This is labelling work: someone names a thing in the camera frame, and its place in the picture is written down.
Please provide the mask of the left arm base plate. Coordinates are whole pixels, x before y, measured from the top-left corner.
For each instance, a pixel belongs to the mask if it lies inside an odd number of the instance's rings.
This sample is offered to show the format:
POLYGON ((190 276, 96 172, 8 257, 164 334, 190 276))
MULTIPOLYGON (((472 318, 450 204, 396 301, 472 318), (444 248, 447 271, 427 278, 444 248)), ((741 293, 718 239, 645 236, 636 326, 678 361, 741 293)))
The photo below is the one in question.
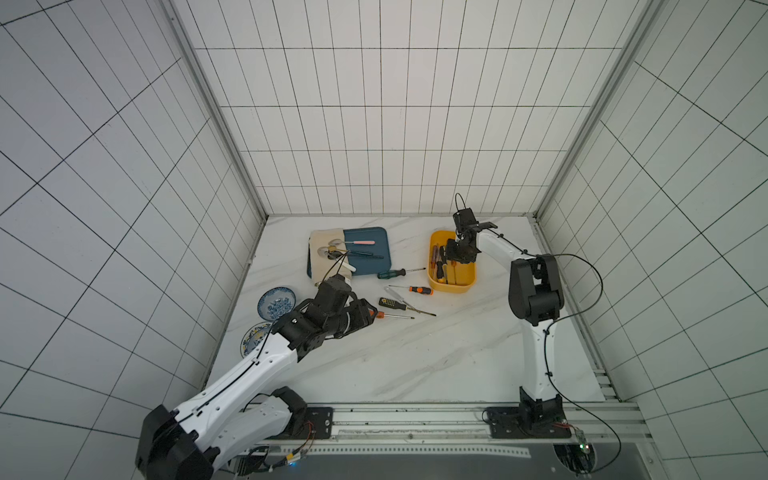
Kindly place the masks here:
POLYGON ((307 407, 292 414, 285 430, 278 439, 327 440, 331 438, 334 409, 332 407, 307 407))

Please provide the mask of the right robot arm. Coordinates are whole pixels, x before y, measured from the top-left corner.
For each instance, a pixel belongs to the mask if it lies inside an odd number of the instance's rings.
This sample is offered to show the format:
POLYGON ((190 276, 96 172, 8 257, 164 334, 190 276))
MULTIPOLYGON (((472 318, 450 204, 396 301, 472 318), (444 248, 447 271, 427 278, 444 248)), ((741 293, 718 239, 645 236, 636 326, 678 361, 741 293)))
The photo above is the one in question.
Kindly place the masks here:
POLYGON ((524 372, 517 423, 528 435, 544 434, 564 418, 563 397, 553 383, 548 346, 564 307, 557 260, 531 254, 495 231, 491 222, 458 227, 445 247, 447 258, 462 264, 479 254, 508 270, 508 304, 521 322, 524 372))

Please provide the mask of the purple red screwdriver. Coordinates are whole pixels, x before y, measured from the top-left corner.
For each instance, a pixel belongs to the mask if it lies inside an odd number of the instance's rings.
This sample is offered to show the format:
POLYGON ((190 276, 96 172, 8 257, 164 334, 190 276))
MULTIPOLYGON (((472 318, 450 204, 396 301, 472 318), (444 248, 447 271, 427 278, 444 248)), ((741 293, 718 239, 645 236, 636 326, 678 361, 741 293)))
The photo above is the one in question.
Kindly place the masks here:
POLYGON ((431 278, 437 278, 437 260, 438 260, 439 248, 437 245, 432 245, 430 253, 430 266, 429 273, 431 278))

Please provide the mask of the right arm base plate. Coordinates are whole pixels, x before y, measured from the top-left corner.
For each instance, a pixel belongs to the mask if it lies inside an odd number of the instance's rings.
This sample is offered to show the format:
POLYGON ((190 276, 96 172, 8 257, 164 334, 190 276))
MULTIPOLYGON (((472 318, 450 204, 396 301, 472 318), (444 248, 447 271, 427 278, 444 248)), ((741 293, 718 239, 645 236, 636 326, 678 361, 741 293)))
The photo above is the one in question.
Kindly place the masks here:
POLYGON ((493 439, 546 439, 565 440, 571 431, 557 426, 525 427, 517 407, 488 407, 481 414, 493 439))

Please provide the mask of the long black yellow screwdriver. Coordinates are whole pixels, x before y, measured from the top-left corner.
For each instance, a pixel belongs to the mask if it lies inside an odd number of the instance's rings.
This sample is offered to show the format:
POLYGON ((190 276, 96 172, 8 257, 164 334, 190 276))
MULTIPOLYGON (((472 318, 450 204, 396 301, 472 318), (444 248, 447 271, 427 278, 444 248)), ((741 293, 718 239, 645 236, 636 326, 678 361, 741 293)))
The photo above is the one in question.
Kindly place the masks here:
POLYGON ((438 282, 442 282, 444 277, 443 248, 439 247, 435 254, 435 278, 438 282))

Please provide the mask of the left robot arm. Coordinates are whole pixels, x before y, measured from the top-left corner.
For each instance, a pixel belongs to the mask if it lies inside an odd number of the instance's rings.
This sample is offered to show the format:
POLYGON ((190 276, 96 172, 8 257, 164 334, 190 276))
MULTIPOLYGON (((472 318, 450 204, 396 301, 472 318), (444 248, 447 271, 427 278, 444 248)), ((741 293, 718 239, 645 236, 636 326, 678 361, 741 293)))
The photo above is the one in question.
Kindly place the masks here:
POLYGON ((146 479, 209 479, 272 438, 313 437, 307 404, 274 381, 331 339, 372 325, 376 306, 337 274, 273 322, 260 345, 197 395, 143 420, 135 466, 146 479))

